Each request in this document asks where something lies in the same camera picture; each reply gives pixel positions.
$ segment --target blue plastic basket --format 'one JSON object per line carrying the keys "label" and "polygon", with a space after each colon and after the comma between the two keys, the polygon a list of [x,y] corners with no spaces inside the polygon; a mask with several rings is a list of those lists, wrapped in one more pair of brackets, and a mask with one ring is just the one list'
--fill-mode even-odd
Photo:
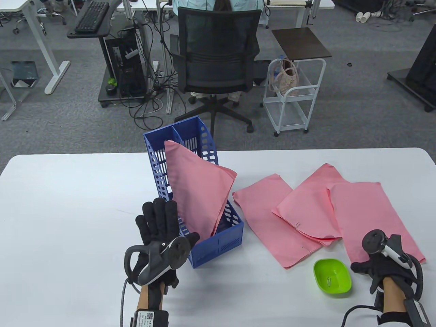
{"label": "blue plastic basket", "polygon": [[[199,157],[218,164],[215,142],[198,116],[145,133],[144,139],[156,181],[157,192],[161,198],[166,200],[172,199],[173,193],[168,183],[164,141],[172,140],[183,144]],[[186,236],[189,234],[180,217],[179,226],[180,235]],[[192,267],[197,268],[203,263],[241,245],[243,229],[244,223],[230,202],[227,201],[216,234],[198,243],[192,249],[189,255]]]}

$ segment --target water bottle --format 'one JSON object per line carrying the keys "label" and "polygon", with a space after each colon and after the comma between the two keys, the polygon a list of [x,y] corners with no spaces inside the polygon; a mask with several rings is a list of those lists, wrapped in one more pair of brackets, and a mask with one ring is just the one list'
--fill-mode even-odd
{"label": "water bottle", "polygon": [[284,59],[284,56],[281,54],[279,59],[280,61],[277,62],[276,69],[274,70],[274,79],[276,79],[277,75],[280,73],[280,67],[282,66],[282,60]]}

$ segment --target qr code label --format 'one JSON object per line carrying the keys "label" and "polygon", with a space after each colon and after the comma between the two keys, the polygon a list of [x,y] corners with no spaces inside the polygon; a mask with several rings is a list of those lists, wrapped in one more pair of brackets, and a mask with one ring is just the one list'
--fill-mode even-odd
{"label": "qr code label", "polygon": [[153,327],[154,312],[140,311],[135,327]]}

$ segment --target hand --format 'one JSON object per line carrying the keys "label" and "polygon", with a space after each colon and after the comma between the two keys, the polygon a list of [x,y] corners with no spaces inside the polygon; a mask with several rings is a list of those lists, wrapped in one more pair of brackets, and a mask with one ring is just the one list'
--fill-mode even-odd
{"label": "hand", "polygon": [[355,273],[371,276],[372,284],[369,289],[371,294],[376,291],[377,287],[383,289],[383,279],[390,277],[404,292],[406,298],[413,298],[414,296],[411,285],[416,283],[416,278],[412,270],[401,267],[394,260],[385,257],[381,253],[370,254],[369,260],[366,262],[353,262],[351,270]]}
{"label": "hand", "polygon": [[[162,198],[154,199],[153,203],[146,202],[142,206],[143,215],[136,217],[136,225],[139,228],[144,245],[151,242],[161,243],[161,251],[176,237],[179,236],[179,223],[177,218],[177,203],[175,201],[165,201]],[[198,233],[190,233],[186,236],[191,249],[200,239]],[[130,280],[137,283],[138,276],[142,269],[148,264],[149,257],[145,253],[140,253],[138,262],[133,268]],[[175,270],[169,270],[159,277],[152,284],[164,283],[165,286],[171,285],[175,288],[179,280]]]}

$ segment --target pink fabric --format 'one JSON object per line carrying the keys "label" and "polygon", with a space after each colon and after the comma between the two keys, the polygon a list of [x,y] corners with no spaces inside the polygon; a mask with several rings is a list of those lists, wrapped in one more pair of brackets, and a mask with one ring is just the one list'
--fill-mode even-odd
{"label": "pink fabric", "polygon": [[216,232],[236,173],[173,141],[165,141],[165,156],[179,215],[188,230],[204,241]]}
{"label": "pink fabric", "polygon": [[271,212],[291,191],[289,185],[274,174],[233,193],[248,225],[285,269],[321,248],[320,243],[303,236]]}
{"label": "pink fabric", "polygon": [[404,252],[425,261],[415,241],[403,225],[380,183],[339,183],[329,187],[336,220],[351,262],[369,259],[362,248],[363,237],[381,229],[388,237],[400,234]]}
{"label": "pink fabric", "polygon": [[330,245],[341,237],[327,186],[346,182],[332,165],[325,163],[289,193],[273,213],[306,237]]}

